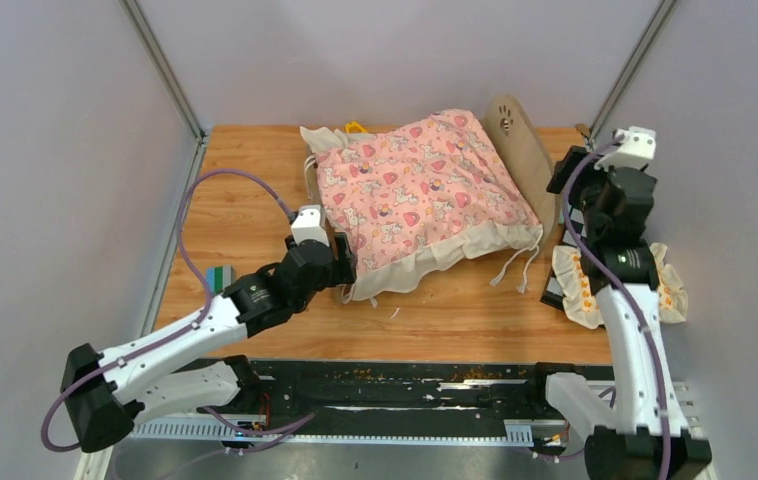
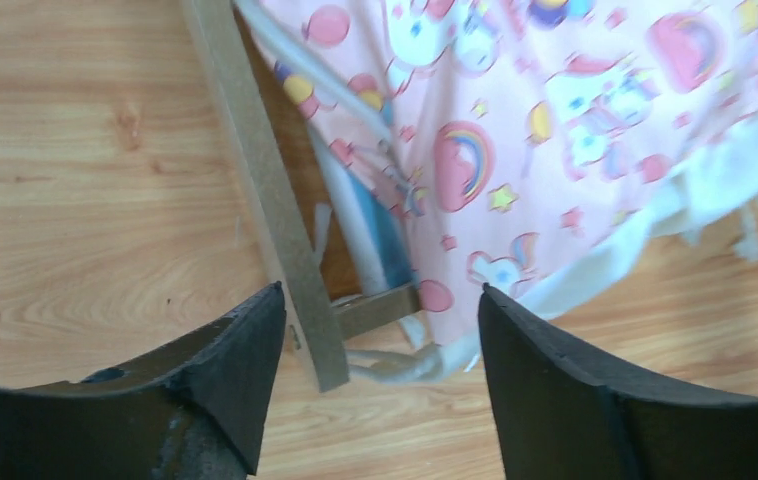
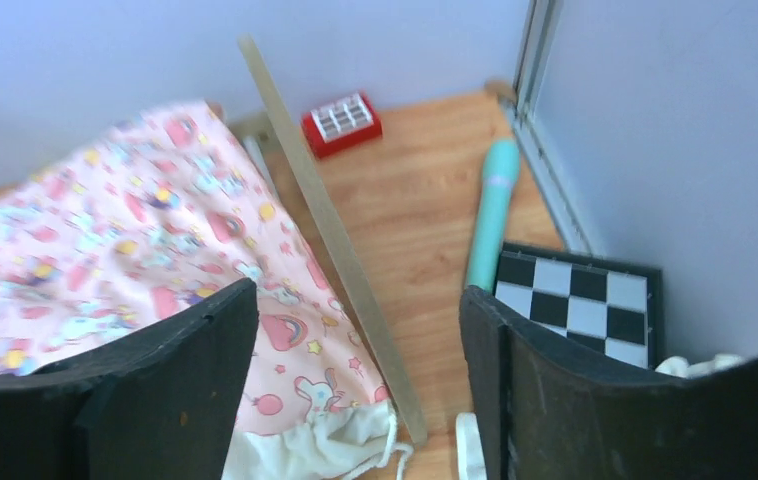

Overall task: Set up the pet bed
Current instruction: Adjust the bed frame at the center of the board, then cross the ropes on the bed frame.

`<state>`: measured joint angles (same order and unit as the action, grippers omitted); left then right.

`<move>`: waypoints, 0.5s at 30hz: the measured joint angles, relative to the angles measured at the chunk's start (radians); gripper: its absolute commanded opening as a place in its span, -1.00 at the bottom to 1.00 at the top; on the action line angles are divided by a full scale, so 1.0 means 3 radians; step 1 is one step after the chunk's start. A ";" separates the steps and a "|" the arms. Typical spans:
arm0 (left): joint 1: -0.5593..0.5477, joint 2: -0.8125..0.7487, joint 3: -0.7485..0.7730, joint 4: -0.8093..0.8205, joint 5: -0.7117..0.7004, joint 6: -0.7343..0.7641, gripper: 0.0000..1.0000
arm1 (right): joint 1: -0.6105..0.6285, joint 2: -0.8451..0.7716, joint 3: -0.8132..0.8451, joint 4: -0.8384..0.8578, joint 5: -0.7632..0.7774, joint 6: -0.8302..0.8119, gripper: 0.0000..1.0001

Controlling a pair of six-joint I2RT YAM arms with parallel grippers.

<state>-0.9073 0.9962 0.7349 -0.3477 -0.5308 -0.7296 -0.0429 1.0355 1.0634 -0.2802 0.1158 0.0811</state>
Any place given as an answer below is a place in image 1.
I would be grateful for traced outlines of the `orange duck print pillow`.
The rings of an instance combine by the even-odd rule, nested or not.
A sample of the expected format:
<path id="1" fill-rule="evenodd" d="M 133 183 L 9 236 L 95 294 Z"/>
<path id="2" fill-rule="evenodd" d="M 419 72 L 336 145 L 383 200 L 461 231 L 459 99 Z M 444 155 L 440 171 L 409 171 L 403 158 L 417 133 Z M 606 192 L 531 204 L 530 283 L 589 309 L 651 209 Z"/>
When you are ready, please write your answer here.
<path id="1" fill-rule="evenodd" d="M 650 250 L 654 257 L 659 274 L 659 318 L 662 323 L 676 324 L 686 321 L 688 311 L 688 296 L 682 280 L 674 267 L 665 262 L 667 246 L 662 243 L 652 243 Z M 565 306 L 567 318 L 588 329 L 596 329 L 603 325 L 599 307 L 591 313 L 581 314 Z"/>

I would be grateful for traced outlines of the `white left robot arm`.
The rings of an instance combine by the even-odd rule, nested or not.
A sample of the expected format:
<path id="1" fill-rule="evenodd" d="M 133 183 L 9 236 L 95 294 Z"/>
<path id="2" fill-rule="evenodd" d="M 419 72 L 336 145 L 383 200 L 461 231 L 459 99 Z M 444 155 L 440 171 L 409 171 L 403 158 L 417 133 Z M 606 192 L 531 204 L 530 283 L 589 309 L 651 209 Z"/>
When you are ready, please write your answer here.
<path id="1" fill-rule="evenodd" d="M 249 339 L 306 310 L 316 293 L 356 280 L 347 236 L 328 244 L 289 237 L 278 263 L 240 277 L 203 307 L 170 326 L 124 345 L 96 351 L 85 343 L 66 359 L 60 389 L 77 441 L 73 449 L 98 452 L 133 428 L 184 409 L 228 404 L 253 411 L 261 386 L 246 364 L 226 360 L 185 370 L 201 355 Z"/>

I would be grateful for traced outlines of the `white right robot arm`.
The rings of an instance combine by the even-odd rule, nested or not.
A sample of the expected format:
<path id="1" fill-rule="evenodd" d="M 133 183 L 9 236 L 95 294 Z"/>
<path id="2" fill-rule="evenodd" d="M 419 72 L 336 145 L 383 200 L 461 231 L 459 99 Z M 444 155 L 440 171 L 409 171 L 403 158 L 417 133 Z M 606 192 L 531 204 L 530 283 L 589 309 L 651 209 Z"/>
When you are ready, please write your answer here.
<path id="1" fill-rule="evenodd" d="M 539 417 L 559 411 L 583 441 L 591 479 L 696 479 L 712 461 L 681 410 L 661 334 L 659 274 L 643 234 L 654 205 L 653 151 L 630 152 L 623 137 L 571 153 L 547 186 L 565 216 L 580 211 L 586 232 L 565 226 L 580 251 L 607 333 L 614 375 L 608 405 L 572 366 L 558 366 L 526 390 Z"/>

